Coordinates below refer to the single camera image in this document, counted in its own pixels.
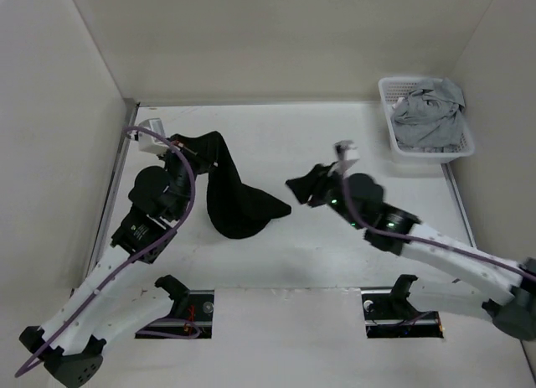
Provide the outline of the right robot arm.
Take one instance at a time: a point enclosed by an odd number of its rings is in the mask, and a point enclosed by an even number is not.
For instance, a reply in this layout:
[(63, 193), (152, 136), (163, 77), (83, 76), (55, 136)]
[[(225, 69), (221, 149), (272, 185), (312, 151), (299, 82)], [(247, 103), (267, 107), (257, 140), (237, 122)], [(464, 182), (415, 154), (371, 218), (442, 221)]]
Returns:
[(327, 205), (374, 248), (418, 261), (453, 277), (430, 282), (400, 276), (388, 298), (401, 318), (439, 311), (479, 318), (519, 340), (535, 339), (535, 260), (523, 262), (479, 251), (440, 233), (416, 215), (384, 202), (384, 189), (364, 173), (342, 176), (318, 164), (286, 186), (300, 204)]

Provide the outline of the black tank top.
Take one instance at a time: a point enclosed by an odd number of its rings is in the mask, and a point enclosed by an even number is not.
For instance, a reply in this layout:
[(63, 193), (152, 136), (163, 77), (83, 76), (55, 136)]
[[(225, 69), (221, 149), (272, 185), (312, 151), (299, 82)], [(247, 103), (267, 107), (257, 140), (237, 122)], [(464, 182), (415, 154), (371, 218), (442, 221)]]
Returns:
[(208, 171), (207, 212), (213, 227), (223, 236), (241, 240), (257, 235), (273, 220), (291, 214), (291, 206), (261, 189), (244, 184), (221, 133), (200, 137), (174, 134), (170, 140), (214, 167)]

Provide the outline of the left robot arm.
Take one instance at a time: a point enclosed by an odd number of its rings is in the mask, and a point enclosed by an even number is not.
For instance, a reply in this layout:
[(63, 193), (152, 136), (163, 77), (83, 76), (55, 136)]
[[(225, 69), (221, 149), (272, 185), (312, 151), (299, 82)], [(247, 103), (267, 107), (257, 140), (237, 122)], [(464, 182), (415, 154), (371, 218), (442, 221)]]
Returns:
[(219, 164), (219, 135), (159, 137), (135, 128), (143, 152), (162, 164), (141, 170), (128, 194), (131, 208), (111, 244), (69, 301), (47, 322), (28, 326), (19, 340), (31, 352), (18, 375), (43, 365), (65, 387), (81, 387), (101, 367), (107, 348), (120, 337), (149, 335), (160, 318), (180, 319), (189, 289), (172, 276), (159, 277), (129, 311), (111, 312), (124, 290), (155, 262), (188, 218), (200, 174)]

